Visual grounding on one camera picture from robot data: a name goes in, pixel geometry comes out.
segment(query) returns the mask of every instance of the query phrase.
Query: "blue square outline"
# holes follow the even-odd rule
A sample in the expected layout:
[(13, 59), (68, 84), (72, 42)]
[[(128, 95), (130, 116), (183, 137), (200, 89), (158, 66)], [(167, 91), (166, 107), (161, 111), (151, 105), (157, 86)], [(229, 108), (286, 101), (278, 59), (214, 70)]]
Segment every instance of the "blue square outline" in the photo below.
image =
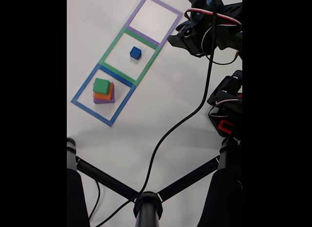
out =
[[(86, 107), (85, 105), (81, 104), (80, 102), (78, 102), (78, 98), (81, 95), (81, 93), (84, 91), (84, 89), (86, 88), (86, 86), (88, 85), (88, 83), (90, 82), (90, 80), (92, 79), (92, 77), (96, 74), (96, 72), (98, 70), (101, 70), (105, 73), (107, 73), (108, 75), (114, 77), (116, 80), (120, 81), (121, 83), (123, 83), (124, 85), (130, 87), (130, 91), (128, 92), (128, 94), (126, 95), (126, 97), (124, 98), (124, 100), (121, 102), (120, 106), (118, 107), (117, 111), (114, 113), (113, 117), (111, 118), (111, 120), (106, 119), (105, 117), (99, 115), (98, 113), (96, 113), (95, 111), (89, 109), (88, 107)], [(75, 94), (75, 96), (73, 97), (73, 99), (71, 100), (71, 103), (75, 104), (77, 107), (81, 108), (82, 110), (88, 112), (90, 115), (94, 116), (95, 118), (97, 118), (98, 120), (102, 121), (103, 123), (107, 124), (109, 127), (111, 127), (113, 125), (113, 123), (115, 122), (115, 120), (117, 119), (118, 115), (120, 114), (120, 112), (122, 111), (122, 109), (124, 108), (124, 106), (126, 105), (126, 103), (128, 102), (128, 100), (130, 99), (131, 95), (133, 94), (134, 90), (136, 89), (136, 86), (132, 83), (130, 83), (129, 81), (127, 81), (126, 79), (123, 79), (121, 76), (115, 74), (114, 72), (112, 72), (111, 70), (109, 70), (106, 67), (103, 67), (100, 64), (97, 64), (92, 72), (89, 74), (88, 78), (84, 81), (84, 83), (82, 84), (82, 86), (80, 87), (80, 89), (78, 90), (78, 92)]]

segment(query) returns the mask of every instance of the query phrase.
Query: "green square outline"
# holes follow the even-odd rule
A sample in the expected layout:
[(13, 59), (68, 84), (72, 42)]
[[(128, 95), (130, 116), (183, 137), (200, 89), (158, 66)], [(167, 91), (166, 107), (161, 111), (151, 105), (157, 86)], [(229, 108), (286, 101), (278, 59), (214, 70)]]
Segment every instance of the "green square outline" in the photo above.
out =
[[(131, 37), (133, 37), (134, 39), (142, 42), (143, 44), (145, 44), (145, 45), (147, 45), (150, 48), (155, 50), (155, 52), (153, 53), (153, 55), (151, 56), (150, 60), (147, 62), (147, 64), (143, 68), (143, 70), (142, 70), (141, 74), (139, 75), (139, 77), (137, 78), (137, 80), (132, 79), (131, 77), (127, 76), (123, 72), (119, 71), (118, 69), (110, 66), (109, 64), (107, 64), (105, 62), (105, 60), (107, 59), (109, 54), (112, 52), (113, 48), (115, 47), (115, 45), (117, 44), (117, 42), (119, 41), (119, 39), (121, 38), (121, 36), (124, 33), (129, 35), (129, 36), (131, 36)], [(117, 36), (115, 37), (115, 39), (113, 40), (111, 45), (108, 47), (108, 49), (105, 51), (104, 55), (99, 60), (98, 64), (108, 68), (109, 70), (111, 70), (112, 72), (114, 72), (117, 75), (121, 76), (122, 78), (126, 79), (127, 81), (129, 81), (130, 83), (134, 84), (135, 86), (138, 86), (140, 84), (140, 82), (142, 81), (143, 77), (145, 76), (145, 74), (147, 73), (148, 69), (150, 69), (151, 65), (153, 64), (154, 60), (156, 59), (156, 57), (157, 57), (157, 55), (159, 54), (160, 51), (161, 51), (161, 47), (158, 47), (158, 46), (152, 44), (151, 42), (145, 40), (144, 38), (140, 37), (139, 35), (133, 33), (132, 31), (128, 30), (127, 28), (123, 27), (120, 30), (120, 32), (117, 34)]]

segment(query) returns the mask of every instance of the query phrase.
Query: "tripod base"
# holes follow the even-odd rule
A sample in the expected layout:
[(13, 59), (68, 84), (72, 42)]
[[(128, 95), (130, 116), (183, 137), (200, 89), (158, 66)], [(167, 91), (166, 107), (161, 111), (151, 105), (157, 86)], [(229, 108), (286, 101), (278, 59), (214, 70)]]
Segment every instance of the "tripod base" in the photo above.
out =
[(161, 200), (153, 192), (144, 192), (137, 199), (134, 207), (136, 227), (159, 227), (162, 215)]

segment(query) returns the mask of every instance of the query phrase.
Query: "square outline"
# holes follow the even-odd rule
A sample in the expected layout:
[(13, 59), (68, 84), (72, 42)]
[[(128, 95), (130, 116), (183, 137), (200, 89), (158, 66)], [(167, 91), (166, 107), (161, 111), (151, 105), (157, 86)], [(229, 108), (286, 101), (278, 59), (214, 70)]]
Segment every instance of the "square outline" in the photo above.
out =
[[(81, 104), (80, 102), (78, 102), (78, 98), (81, 95), (81, 93), (84, 91), (84, 89), (87, 87), (88, 83), (90, 82), (90, 80), (92, 79), (92, 77), (96, 74), (96, 72), (98, 70), (101, 70), (105, 73), (107, 73), (108, 75), (114, 77), (115, 79), (117, 79), (118, 81), (120, 81), (121, 83), (123, 83), (124, 85), (130, 87), (130, 90), (128, 92), (128, 94), (126, 95), (126, 97), (123, 99), (123, 101), (121, 102), (120, 106), (118, 107), (117, 111), (114, 113), (114, 115), (112, 116), (111, 120), (106, 119), (105, 117), (99, 115), (98, 113), (96, 113), (95, 111), (91, 110), (90, 108), (86, 107), (85, 105)], [(128, 102), (128, 100), (130, 99), (131, 95), (133, 94), (134, 90), (136, 89), (136, 86), (130, 82), (128, 82), (127, 80), (123, 79), (122, 77), (118, 76), (117, 74), (113, 73), (111, 70), (107, 69), (106, 67), (101, 66), (100, 64), (97, 64), (92, 72), (90, 73), (90, 75), (88, 76), (88, 78), (84, 81), (84, 83), (82, 84), (82, 86), (80, 87), (80, 89), (78, 90), (78, 92), (76, 93), (76, 95), (73, 97), (73, 99), (71, 100), (71, 103), (75, 104), (76, 106), (80, 107), (82, 110), (88, 112), (90, 115), (94, 116), (95, 118), (99, 119), (100, 121), (104, 122), (105, 124), (107, 124), (109, 127), (111, 127), (113, 125), (113, 123), (115, 122), (115, 120), (117, 119), (118, 115), (120, 114), (120, 112), (122, 111), (122, 109), (124, 108), (124, 106), (126, 105), (126, 103)]]
[[(157, 55), (159, 54), (160, 50), (162, 49), (162, 47), (164, 46), (164, 44), (167, 41), (167, 37), (173, 32), (173, 30), (175, 29), (175, 27), (178, 25), (178, 23), (180, 22), (183, 13), (174, 9), (173, 7), (167, 5), (166, 3), (160, 1), (160, 0), (151, 0), (155, 3), (157, 3), (158, 5), (168, 9), (169, 11), (177, 14), (177, 18), (174, 21), (174, 23), (171, 25), (171, 27), (169, 28), (167, 34), (165, 35), (165, 37), (163, 38), (163, 40), (161, 41), (161, 43), (156, 42), (155, 40), (149, 38), (148, 36), (140, 33), (139, 31), (137, 31), (136, 29), (130, 27), (130, 23), (133, 20), (133, 18), (137, 15), (137, 13), (139, 12), (139, 10), (141, 9), (141, 7), (143, 6), (143, 4), (145, 3), (146, 0), (141, 0), (140, 3), (138, 4), (138, 6), (135, 8), (135, 10), (133, 11), (133, 13), (130, 15), (130, 17), (128, 18), (128, 20), (126, 21), (126, 23), (124, 24), (124, 26), (122, 27), (122, 29), (120, 30), (120, 32), (117, 34), (117, 36), (115, 37), (115, 39), (113, 40), (113, 42), (111, 43), (111, 45), (108, 47), (108, 49), (106, 50), (106, 52), (104, 53), (104, 55), (101, 57), (101, 59), (99, 60), (99, 64), (112, 70), (113, 72), (115, 72), (116, 74), (120, 75), (121, 77), (123, 77), (124, 79), (128, 80), (129, 82), (131, 82), (132, 84), (134, 84), (135, 86), (138, 86), (140, 84), (140, 82), (142, 81), (143, 77), (145, 76), (145, 74), (147, 73), (148, 69), (151, 67), (151, 65), (153, 64), (154, 60), (156, 59)], [(129, 36), (137, 39), (138, 41), (142, 42), (143, 44), (155, 49), (154, 54), (152, 55), (152, 57), (150, 58), (150, 60), (148, 61), (148, 63), (146, 64), (146, 66), (143, 68), (141, 74), (139, 75), (139, 77), (134, 80), (131, 77), (127, 76), (126, 74), (122, 73), (121, 71), (119, 71), (118, 69), (110, 66), (109, 64), (105, 63), (106, 58), (109, 56), (109, 54), (111, 53), (111, 51), (113, 50), (114, 46), (117, 44), (117, 42), (119, 41), (119, 39), (121, 38), (121, 36), (126, 33)]]
[[(167, 34), (165, 35), (165, 37), (163, 38), (161, 43), (156, 42), (155, 40), (149, 38), (148, 36), (140, 33), (139, 31), (137, 31), (136, 29), (132, 28), (129, 26), (129, 24), (131, 23), (131, 21), (133, 20), (133, 18), (136, 16), (136, 14), (138, 13), (138, 11), (140, 10), (140, 8), (142, 7), (142, 5), (144, 4), (146, 0), (141, 0), (140, 3), (138, 4), (138, 6), (135, 8), (135, 10), (133, 11), (133, 13), (130, 15), (130, 17), (128, 18), (128, 20), (126, 21), (126, 23), (124, 24), (124, 26), (122, 27), (122, 29), (119, 31), (119, 33), (116, 35), (116, 37), (114, 38), (113, 42), (110, 44), (110, 46), (108, 47), (108, 49), (105, 51), (104, 55), (101, 57), (101, 59), (99, 60), (99, 62), (96, 64), (96, 66), (94, 67), (94, 69), (92, 70), (92, 72), (89, 74), (89, 76), (87, 77), (87, 79), (84, 81), (84, 83), (82, 84), (82, 86), (80, 87), (80, 89), (78, 90), (78, 92), (75, 94), (75, 96), (73, 97), (73, 99), (71, 100), (71, 103), (75, 104), (76, 106), (78, 106), (79, 108), (81, 108), (82, 110), (88, 112), (90, 115), (94, 116), (95, 118), (97, 118), (98, 120), (102, 121), (103, 123), (107, 124), (109, 127), (111, 127), (113, 125), (113, 123), (115, 122), (115, 120), (117, 119), (118, 115), (120, 114), (120, 112), (122, 111), (122, 109), (124, 108), (124, 106), (126, 105), (126, 103), (128, 102), (129, 98), (132, 96), (133, 92), (135, 91), (136, 87), (140, 84), (141, 80), (143, 79), (143, 77), (145, 76), (146, 72), (148, 71), (148, 69), (150, 68), (150, 66), (153, 64), (154, 60), (156, 59), (157, 55), (159, 54), (159, 52), (161, 51), (162, 47), (164, 46), (164, 44), (167, 41), (167, 37), (173, 32), (173, 30), (175, 29), (175, 27), (178, 25), (178, 23), (180, 22), (183, 13), (174, 9), (173, 7), (165, 4), (164, 2), (160, 1), (160, 0), (151, 0), (163, 7), (165, 7), (166, 9), (174, 12), (175, 14), (177, 14), (177, 18), (174, 21), (174, 23), (172, 24), (172, 26), (170, 27), (170, 29), (168, 30)], [(119, 39), (121, 38), (121, 36), (126, 33), (129, 36), (137, 39), (138, 41), (144, 43), (145, 45), (153, 48), (155, 50), (154, 54), (152, 55), (152, 57), (150, 58), (150, 60), (148, 61), (148, 63), (146, 64), (146, 66), (144, 67), (144, 69), (142, 70), (141, 74), (139, 75), (139, 77), (137, 78), (137, 80), (133, 80), (132, 78), (128, 77), (127, 75), (125, 75), (124, 73), (120, 72), (119, 70), (111, 67), (110, 65), (108, 65), (107, 63), (105, 63), (106, 58), (108, 57), (108, 55), (111, 53), (111, 51), (113, 50), (114, 46), (116, 45), (116, 43), (119, 41)], [(83, 92), (83, 90), (86, 88), (87, 84), (90, 82), (90, 80), (92, 79), (92, 77), (95, 75), (95, 73), (98, 70), (102, 70), (103, 72), (107, 73), (108, 75), (112, 76), (113, 78), (117, 79), (118, 81), (120, 81), (121, 83), (125, 84), (126, 86), (130, 87), (130, 91), (128, 92), (128, 94), (126, 95), (126, 97), (124, 98), (124, 100), (121, 102), (120, 106), (118, 107), (117, 111), (114, 113), (113, 117), (111, 118), (111, 120), (109, 121), (108, 119), (104, 118), (103, 116), (99, 115), (98, 113), (94, 112), (93, 110), (87, 108), (86, 106), (84, 106), (83, 104), (78, 102), (78, 98), (81, 95), (81, 93)]]

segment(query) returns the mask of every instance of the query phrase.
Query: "purple square outline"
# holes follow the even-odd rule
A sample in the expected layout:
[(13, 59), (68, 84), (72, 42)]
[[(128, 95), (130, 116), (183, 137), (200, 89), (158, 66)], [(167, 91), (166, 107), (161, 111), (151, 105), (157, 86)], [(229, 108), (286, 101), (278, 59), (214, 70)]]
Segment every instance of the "purple square outline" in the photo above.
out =
[(133, 20), (133, 18), (137, 15), (138, 11), (141, 9), (141, 7), (143, 6), (143, 4), (145, 3), (146, 0), (141, 0), (140, 3), (138, 4), (138, 6), (136, 7), (136, 9), (134, 10), (134, 12), (131, 14), (131, 16), (128, 18), (127, 22), (125, 23), (124, 27), (132, 32), (134, 32), (135, 34), (139, 35), (140, 37), (144, 38), (145, 40), (151, 42), (152, 44), (162, 48), (164, 46), (164, 44), (167, 41), (167, 38), (169, 37), (169, 35), (172, 33), (172, 31), (175, 29), (175, 27), (178, 25), (178, 23), (180, 22), (183, 13), (174, 9), (173, 7), (165, 4), (164, 2), (160, 1), (160, 0), (151, 0), (155, 3), (157, 3), (158, 5), (161, 5), (162, 7), (168, 9), (169, 11), (172, 11), (173, 13), (177, 14), (178, 17), (176, 18), (176, 20), (174, 21), (174, 23), (171, 25), (171, 27), (169, 28), (167, 34), (165, 35), (165, 37), (163, 38), (163, 40), (161, 41), (161, 43), (159, 44), (158, 42), (156, 42), (154, 39), (140, 33), (139, 31), (137, 31), (136, 29), (132, 28), (130, 26), (131, 21)]

